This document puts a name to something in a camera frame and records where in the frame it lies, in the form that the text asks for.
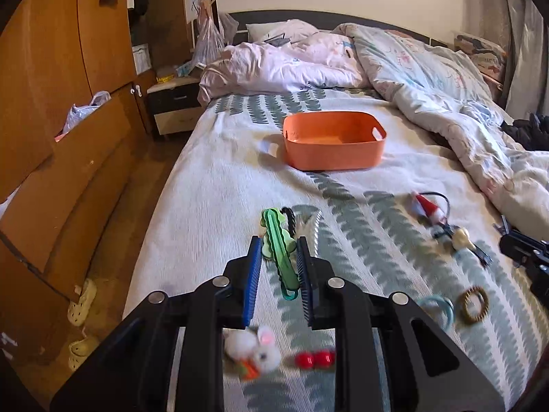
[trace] blue ring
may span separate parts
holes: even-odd
[[[454,305],[452,304],[452,301],[446,297],[435,294],[433,296],[425,296],[421,299],[418,299],[416,301],[416,304],[422,307],[429,302],[435,302],[435,304],[437,304],[444,311],[444,314],[446,315],[446,325],[444,326],[443,330],[447,333],[449,329],[451,329],[455,320]]]

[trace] cat toy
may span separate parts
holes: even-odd
[[[425,195],[440,196],[447,203],[446,213],[436,204],[425,197]],[[427,217],[432,226],[439,226],[442,230],[433,234],[434,239],[447,236],[451,239],[452,247],[456,251],[469,249],[480,261],[483,268],[487,268],[492,264],[492,258],[475,245],[469,235],[469,231],[465,228],[448,224],[450,212],[449,199],[439,192],[412,192],[412,207],[420,215]]]
[[[225,338],[224,349],[245,381],[272,372],[282,360],[275,332],[267,325],[259,327],[257,333],[249,329],[232,330]]]
[[[261,225],[267,229],[267,232],[263,236],[261,253],[267,260],[274,260],[276,264],[282,297],[286,300],[294,300],[299,293],[299,280],[289,255],[295,251],[295,240],[281,226],[285,220],[285,215],[278,209],[263,210]]]

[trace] drawer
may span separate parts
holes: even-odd
[[[42,279],[78,302],[93,252],[130,175],[134,158],[127,136],[105,160],[72,209],[51,251]]]
[[[184,108],[199,107],[198,82],[166,90],[156,91],[147,95],[147,107],[153,115],[167,111],[182,110]]]
[[[160,134],[177,133],[178,131],[194,130],[198,120],[204,113],[203,107],[187,108],[186,110],[168,111],[154,115]]]
[[[129,129],[121,101],[108,101],[61,139],[21,184],[0,219],[0,232],[39,272],[84,189]]]

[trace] plush bunny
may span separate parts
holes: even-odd
[[[263,325],[257,334],[251,330],[232,330],[225,338],[225,353],[238,365],[244,380],[254,380],[275,370],[282,356],[276,346],[275,333]]]

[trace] metal screw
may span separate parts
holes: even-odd
[[[343,288],[345,286],[345,281],[339,277],[332,277],[328,280],[328,286],[331,288]]]
[[[149,302],[152,304],[161,304],[165,298],[166,295],[162,291],[154,291],[149,294],[149,297],[147,297]]]
[[[406,305],[408,303],[408,296],[404,293],[395,293],[392,299],[395,304]]]
[[[225,276],[218,276],[211,281],[211,283],[213,283],[213,286],[218,288],[226,287],[227,285],[229,285],[229,282],[231,281],[229,280],[228,277],[225,277]]]

